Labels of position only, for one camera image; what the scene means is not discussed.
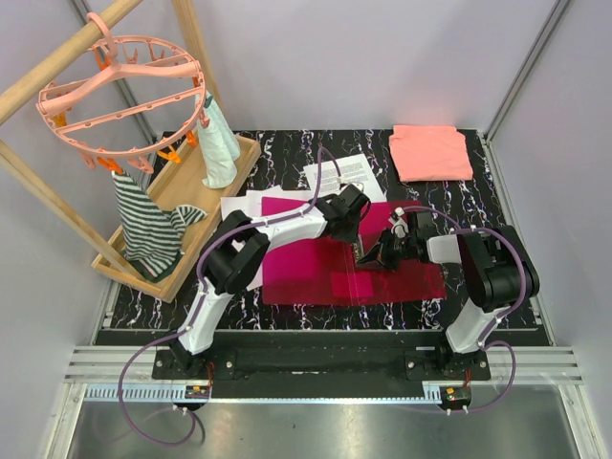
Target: wooden rack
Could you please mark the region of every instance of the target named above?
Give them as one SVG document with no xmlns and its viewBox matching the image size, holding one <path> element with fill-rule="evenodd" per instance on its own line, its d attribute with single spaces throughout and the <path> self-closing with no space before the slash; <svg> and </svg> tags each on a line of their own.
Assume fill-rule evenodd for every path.
<svg viewBox="0 0 612 459">
<path fill-rule="evenodd" d="M 112 28 L 141 1 L 116 0 L 100 14 L 100 17 L 109 28 Z M 193 3 L 191 0 L 172 0 L 172 5 L 181 26 L 186 49 L 200 61 L 207 88 L 223 109 Z M 101 38 L 102 33 L 98 26 L 94 23 L 87 24 L 0 95 L 0 125 Z M 183 160 L 179 164 L 168 163 L 147 190 L 151 199 L 161 209 L 172 210 L 179 204 L 192 204 L 208 212 L 208 217 L 204 221 L 187 229 L 183 241 L 185 255 L 172 275 L 158 284 L 145 280 L 121 256 L 120 251 L 124 247 L 121 227 L 107 242 L 2 140 L 0 140 L 0 164 L 99 252 L 92 264 L 94 269 L 148 295 L 163 301 L 171 301 L 221 220 L 221 197 L 233 196 L 238 192 L 259 158 L 260 148 L 256 141 L 242 137 L 238 137 L 238 141 L 241 147 L 240 157 L 236 160 L 238 174 L 234 182 L 226 188 L 210 189 L 202 185 L 201 181 L 206 177 L 206 168 L 200 148 L 191 147 L 184 142 L 178 150 Z"/>
</svg>

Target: black marble mat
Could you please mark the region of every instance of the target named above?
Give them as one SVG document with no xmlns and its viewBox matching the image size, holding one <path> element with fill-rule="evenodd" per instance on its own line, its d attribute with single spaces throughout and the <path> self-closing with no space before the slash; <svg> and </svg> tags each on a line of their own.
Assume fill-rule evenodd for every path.
<svg viewBox="0 0 612 459">
<path fill-rule="evenodd" d="M 320 144 L 337 157 L 364 153 L 387 200 L 412 199 L 432 206 L 458 220 L 462 226 L 494 227 L 504 224 L 492 175 L 476 131 L 466 135 L 474 180 L 470 182 L 429 182 L 401 184 L 389 155 L 389 130 L 357 131 L 260 131 L 242 135 L 258 139 L 261 158 L 245 189 L 266 189 L 281 185 L 283 189 L 307 188 L 302 168 L 315 162 Z M 435 220 L 443 232 L 448 230 L 442 219 Z M 260 289 L 237 296 L 228 306 L 219 327 L 249 330 L 401 330 L 438 329 L 448 326 L 459 314 L 467 299 L 463 276 L 458 266 L 443 267 L 447 286 L 446 299 L 398 302 L 363 307 L 277 305 L 266 306 Z M 197 290 L 195 272 L 171 303 L 121 286 L 111 328 L 168 329 L 177 328 L 186 317 Z M 508 317 L 502 328 L 534 328 L 536 322 L 530 306 L 524 306 Z"/>
</svg>

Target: white towel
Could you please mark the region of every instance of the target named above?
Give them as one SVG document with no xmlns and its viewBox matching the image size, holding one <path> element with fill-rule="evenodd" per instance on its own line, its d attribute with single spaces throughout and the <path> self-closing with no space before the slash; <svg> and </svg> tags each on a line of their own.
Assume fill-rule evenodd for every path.
<svg viewBox="0 0 612 459">
<path fill-rule="evenodd" d="M 233 162 L 240 156 L 240 145 L 219 105 L 209 93 L 205 108 L 210 119 L 208 127 L 205 128 L 197 121 L 200 149 L 207 167 L 207 177 L 202 182 L 209 188 L 225 188 L 233 182 L 238 173 Z"/>
</svg>

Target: metal floor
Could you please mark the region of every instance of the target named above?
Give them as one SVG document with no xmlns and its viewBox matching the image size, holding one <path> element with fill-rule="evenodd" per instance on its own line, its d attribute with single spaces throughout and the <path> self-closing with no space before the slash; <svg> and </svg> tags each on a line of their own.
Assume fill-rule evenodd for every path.
<svg viewBox="0 0 612 459">
<path fill-rule="evenodd" d="M 474 387 L 477 406 L 491 387 Z M 139 423 L 159 404 L 130 404 Z M 86 402 L 69 457 L 76 458 L 578 458 L 561 399 L 552 387 L 518 386 L 484 413 L 466 416 L 410 413 L 396 405 L 209 404 L 198 411 L 201 433 L 178 448 L 151 445 L 127 431 L 119 405 Z M 176 441 L 190 422 L 165 413 L 146 423 L 147 433 Z"/>
</svg>

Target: magenta cloth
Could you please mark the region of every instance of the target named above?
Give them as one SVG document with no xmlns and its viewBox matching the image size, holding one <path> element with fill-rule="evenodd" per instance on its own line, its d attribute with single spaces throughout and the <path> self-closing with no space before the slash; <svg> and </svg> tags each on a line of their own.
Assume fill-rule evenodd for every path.
<svg viewBox="0 0 612 459">
<path fill-rule="evenodd" d="M 264 197 L 262 214 L 272 215 L 304 204 Z M 384 228 L 390 228 L 393 208 L 419 205 L 416 201 L 372 204 L 360 225 L 365 250 Z M 270 251 L 263 263 L 264 304 L 361 306 L 364 304 L 446 298 L 439 265 L 403 261 L 396 272 L 355 268 L 349 244 L 329 237 L 294 242 Z"/>
</svg>

